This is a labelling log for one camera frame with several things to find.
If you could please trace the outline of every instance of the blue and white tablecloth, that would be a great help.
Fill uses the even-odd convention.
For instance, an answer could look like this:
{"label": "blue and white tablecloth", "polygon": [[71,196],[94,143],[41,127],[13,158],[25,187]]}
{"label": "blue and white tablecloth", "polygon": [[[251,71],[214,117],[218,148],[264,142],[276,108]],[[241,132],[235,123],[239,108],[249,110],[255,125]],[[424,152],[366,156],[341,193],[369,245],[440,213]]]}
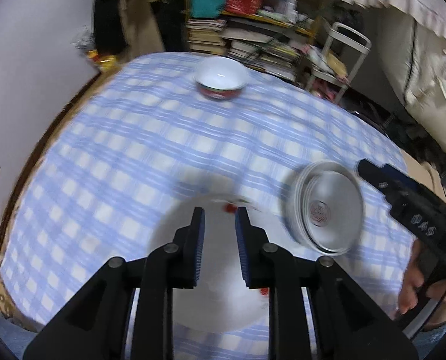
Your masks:
{"label": "blue and white tablecloth", "polygon": [[[235,193],[282,216],[285,181],[320,159],[368,158],[403,171],[400,150],[337,106],[266,74],[231,102],[200,95],[201,57],[162,53],[126,67],[64,128],[21,200],[1,265],[15,304],[48,322],[107,259],[148,254],[183,199]],[[364,182],[364,231],[339,263],[388,313],[396,309],[411,235]],[[263,359],[268,325],[226,334],[174,327],[178,359]]]}

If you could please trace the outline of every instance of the screw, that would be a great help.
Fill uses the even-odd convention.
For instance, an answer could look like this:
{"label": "screw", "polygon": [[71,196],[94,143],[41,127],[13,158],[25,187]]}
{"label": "screw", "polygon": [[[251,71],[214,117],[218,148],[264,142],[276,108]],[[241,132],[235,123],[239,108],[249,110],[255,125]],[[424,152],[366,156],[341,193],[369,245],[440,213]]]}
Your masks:
{"label": "screw", "polygon": [[332,266],[335,263],[335,261],[331,257],[323,256],[323,257],[319,258],[319,263],[322,266],[325,266],[326,268],[329,268],[330,266]]}
{"label": "screw", "polygon": [[110,268],[118,268],[123,264],[123,259],[121,257],[111,257],[108,261],[108,265]]}
{"label": "screw", "polygon": [[166,244],[166,245],[163,247],[163,250],[164,250],[166,253],[174,253],[174,252],[177,252],[178,249],[179,249],[178,245],[176,245],[176,244],[174,244],[174,243],[172,243],[172,242],[170,242],[169,244]]}
{"label": "screw", "polygon": [[274,253],[278,250],[278,245],[272,244],[271,242],[267,242],[263,245],[263,250],[268,253]]}

